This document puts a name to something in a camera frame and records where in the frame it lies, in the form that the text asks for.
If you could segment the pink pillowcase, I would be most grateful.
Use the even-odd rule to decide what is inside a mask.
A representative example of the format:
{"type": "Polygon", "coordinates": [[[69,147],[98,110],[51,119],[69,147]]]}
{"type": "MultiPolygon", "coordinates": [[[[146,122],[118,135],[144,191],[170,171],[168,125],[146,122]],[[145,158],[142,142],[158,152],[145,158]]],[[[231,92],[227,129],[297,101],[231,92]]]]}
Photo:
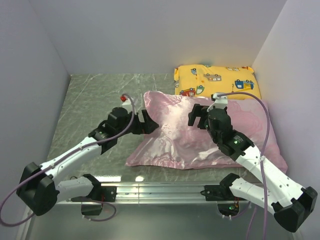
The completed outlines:
{"type": "MultiPolygon", "coordinates": [[[[233,168],[235,161],[225,156],[205,129],[188,126],[188,113],[194,104],[209,106],[205,97],[187,97],[148,91],[144,94],[145,108],[158,125],[146,134],[142,143],[127,158],[126,166],[157,166],[178,170],[233,168]]],[[[262,105],[253,99],[230,99],[227,113],[233,128],[249,137],[261,149],[267,142],[264,155],[282,172],[288,165],[280,154],[276,136],[270,129],[266,136],[267,119],[262,105]]]]}

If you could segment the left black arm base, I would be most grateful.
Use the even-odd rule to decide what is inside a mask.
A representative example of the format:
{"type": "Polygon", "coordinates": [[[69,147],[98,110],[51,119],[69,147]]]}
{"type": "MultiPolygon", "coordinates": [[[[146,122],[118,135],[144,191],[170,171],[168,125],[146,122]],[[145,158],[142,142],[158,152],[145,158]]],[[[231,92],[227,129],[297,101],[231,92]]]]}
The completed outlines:
{"type": "Polygon", "coordinates": [[[116,186],[100,186],[97,190],[92,190],[92,193],[86,197],[80,197],[82,218],[91,222],[105,222],[115,217],[117,208],[113,203],[116,200],[116,186]],[[99,216],[103,208],[111,207],[113,213],[104,219],[92,218],[99,216]]]}

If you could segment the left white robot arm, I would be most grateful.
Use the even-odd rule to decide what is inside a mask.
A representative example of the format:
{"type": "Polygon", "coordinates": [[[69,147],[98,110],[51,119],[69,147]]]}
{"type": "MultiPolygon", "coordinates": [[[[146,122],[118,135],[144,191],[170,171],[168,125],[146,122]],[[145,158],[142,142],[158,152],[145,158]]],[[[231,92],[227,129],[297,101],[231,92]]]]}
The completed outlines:
{"type": "Polygon", "coordinates": [[[158,128],[145,109],[132,113],[123,107],[115,107],[107,119],[75,147],[40,165],[28,164],[22,172],[21,186],[16,194],[36,216],[46,214],[56,203],[67,199],[82,197],[97,201],[101,195],[101,183],[94,176],[85,174],[75,180],[64,178],[74,168],[110,150],[123,135],[147,135],[158,128]]]}

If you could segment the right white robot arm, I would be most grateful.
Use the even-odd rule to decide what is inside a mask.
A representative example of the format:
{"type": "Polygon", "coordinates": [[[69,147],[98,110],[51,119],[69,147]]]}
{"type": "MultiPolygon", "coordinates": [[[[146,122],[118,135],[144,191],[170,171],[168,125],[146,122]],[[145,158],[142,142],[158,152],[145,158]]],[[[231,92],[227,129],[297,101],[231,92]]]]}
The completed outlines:
{"type": "Polygon", "coordinates": [[[246,168],[263,184],[247,182],[230,173],[220,182],[220,194],[226,200],[234,197],[248,200],[271,213],[285,230],[295,233],[314,211],[317,191],[293,181],[243,133],[233,129],[227,108],[195,104],[188,114],[188,125],[207,130],[218,149],[234,162],[246,168]]]}

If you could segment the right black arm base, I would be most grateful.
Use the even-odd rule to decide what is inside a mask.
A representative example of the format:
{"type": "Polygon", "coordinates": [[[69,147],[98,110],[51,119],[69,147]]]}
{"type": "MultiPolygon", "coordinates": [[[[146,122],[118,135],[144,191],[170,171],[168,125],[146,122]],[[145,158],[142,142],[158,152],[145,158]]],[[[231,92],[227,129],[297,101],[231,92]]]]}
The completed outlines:
{"type": "Polygon", "coordinates": [[[218,213],[222,218],[228,218],[230,221],[251,208],[249,201],[234,196],[230,190],[221,185],[205,185],[200,194],[204,196],[206,202],[216,202],[218,213]]]}

